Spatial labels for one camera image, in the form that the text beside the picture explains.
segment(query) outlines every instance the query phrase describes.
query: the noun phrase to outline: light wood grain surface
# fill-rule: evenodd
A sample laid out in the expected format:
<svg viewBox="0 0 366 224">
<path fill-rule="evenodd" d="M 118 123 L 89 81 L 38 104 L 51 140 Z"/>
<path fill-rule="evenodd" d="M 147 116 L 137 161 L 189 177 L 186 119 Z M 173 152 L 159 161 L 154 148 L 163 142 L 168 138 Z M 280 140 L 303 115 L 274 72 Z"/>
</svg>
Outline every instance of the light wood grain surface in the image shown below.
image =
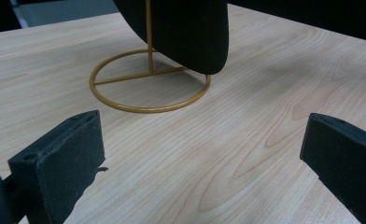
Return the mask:
<svg viewBox="0 0 366 224">
<path fill-rule="evenodd" d="M 311 112 L 366 130 L 366 41 L 234 6 L 229 20 L 229 58 L 209 92 L 152 115 L 115 110 L 90 91 L 95 65 L 146 47 L 120 14 L 0 33 L 0 175 L 64 119 L 98 109 L 109 170 L 65 223 L 358 223 L 299 153 Z M 99 76 L 146 66 L 133 56 Z M 165 105 L 203 84 L 186 72 L 100 90 Z"/>
</svg>

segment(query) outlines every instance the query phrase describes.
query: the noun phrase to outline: gold metal stand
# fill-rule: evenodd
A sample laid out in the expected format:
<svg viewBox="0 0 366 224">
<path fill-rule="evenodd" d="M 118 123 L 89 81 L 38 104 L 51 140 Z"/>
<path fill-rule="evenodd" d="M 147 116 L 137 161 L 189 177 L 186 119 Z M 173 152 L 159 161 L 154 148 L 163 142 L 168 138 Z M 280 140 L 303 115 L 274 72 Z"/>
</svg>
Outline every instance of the gold metal stand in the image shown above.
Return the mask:
<svg viewBox="0 0 366 224">
<path fill-rule="evenodd" d="M 96 98 L 98 98 L 98 100 L 100 100 L 102 103 L 104 103 L 106 105 L 109 105 L 109 106 L 114 107 L 119 110 L 124 110 L 124 111 L 134 112 L 134 113 L 147 113 L 147 114 L 161 113 L 161 112 L 176 110 L 176 109 L 182 108 L 186 105 L 190 105 L 190 104 L 196 102 L 198 99 L 200 99 L 202 96 L 204 96 L 206 91 L 209 89 L 210 82 L 211 82 L 211 76 L 206 75 L 206 83 L 205 83 L 204 88 L 201 91 L 199 91 L 196 95 L 189 98 L 189 100 L 183 101 L 183 102 L 175 104 L 175 105 L 167 105 L 167 106 L 159 106 L 159 107 L 137 107 L 137 106 L 130 106 L 130 105 L 121 105 L 121 104 L 118 104 L 116 102 L 113 102 L 113 101 L 105 98 L 95 88 L 96 85 L 102 85 L 102 84 L 111 83 L 111 82 L 119 82 L 119 81 L 134 79 L 134 78 L 140 78 L 140 77 L 151 77 L 151 76 L 156 76 L 156 75 L 160 75 L 160 74 L 174 73 L 174 72 L 183 71 L 183 70 L 187 69 L 186 67 L 181 66 L 181 67 L 174 67 L 174 68 L 154 71 L 153 52 L 157 52 L 157 51 L 153 48 L 153 43 L 152 43 L 150 0 L 146 0 L 146 17 L 147 17 L 147 32 L 148 32 L 148 48 L 128 51 L 128 52 L 113 56 L 111 58 L 108 58 L 108 59 L 104 60 L 103 62 L 99 63 L 93 69 L 91 76 L 90 76 L 90 87 L 91 87 L 92 93 L 95 95 Z M 123 58 L 123 57 L 129 56 L 129 55 L 138 54 L 138 53 L 147 53 L 148 54 L 148 72 L 141 73 L 141 74 L 135 74 L 135 75 L 129 75 L 129 76 L 125 76 L 125 77 L 114 77 L 114 78 L 108 78 L 108 79 L 103 79 L 103 80 L 95 80 L 99 71 L 103 67 L 105 67 L 107 64 L 109 64 L 119 58 Z"/>
</svg>

